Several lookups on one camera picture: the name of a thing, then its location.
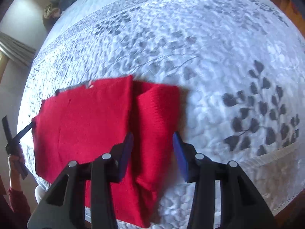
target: mattress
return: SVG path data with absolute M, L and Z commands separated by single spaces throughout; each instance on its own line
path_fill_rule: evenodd
M 303 36 L 269 0 L 77 0 L 33 61 L 18 131 L 56 89 L 130 74 L 177 85 L 183 140 L 213 161 L 237 161 L 275 215 L 305 187 L 304 64 Z M 48 189 L 30 132 L 21 145 Z M 152 228 L 188 223 L 195 186 L 171 162 Z M 220 199 L 217 185 L 215 227 Z

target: person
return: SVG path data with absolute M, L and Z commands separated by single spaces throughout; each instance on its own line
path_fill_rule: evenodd
M 0 197 L 0 224 L 5 225 L 5 229 L 26 228 L 27 222 L 31 216 L 30 206 L 25 195 L 22 192 L 20 174 L 15 168 L 15 161 L 24 163 L 22 153 L 19 156 L 10 155 L 8 163 L 10 168 L 10 188 L 8 190 L 10 205 L 8 206 L 4 197 Z

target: red sleeve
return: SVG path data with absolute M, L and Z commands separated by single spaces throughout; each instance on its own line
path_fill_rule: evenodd
M 9 188 L 9 197 L 12 210 L 19 222 L 26 228 L 27 222 L 31 216 L 30 206 L 22 191 L 16 191 Z

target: white quilted bedspread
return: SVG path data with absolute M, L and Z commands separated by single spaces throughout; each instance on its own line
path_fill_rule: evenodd
M 305 186 L 304 64 L 304 38 L 269 0 L 78 0 L 33 62 L 18 130 L 42 99 L 87 80 L 132 74 L 178 85 L 184 141 L 214 161 L 238 161 L 276 214 Z M 21 143 L 47 189 L 31 134 Z M 172 162 L 152 228 L 187 226 L 194 184 Z

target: curtain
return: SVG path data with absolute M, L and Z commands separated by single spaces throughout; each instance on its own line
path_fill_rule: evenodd
M 30 67 L 36 50 L 0 32 L 0 50 L 11 60 Z

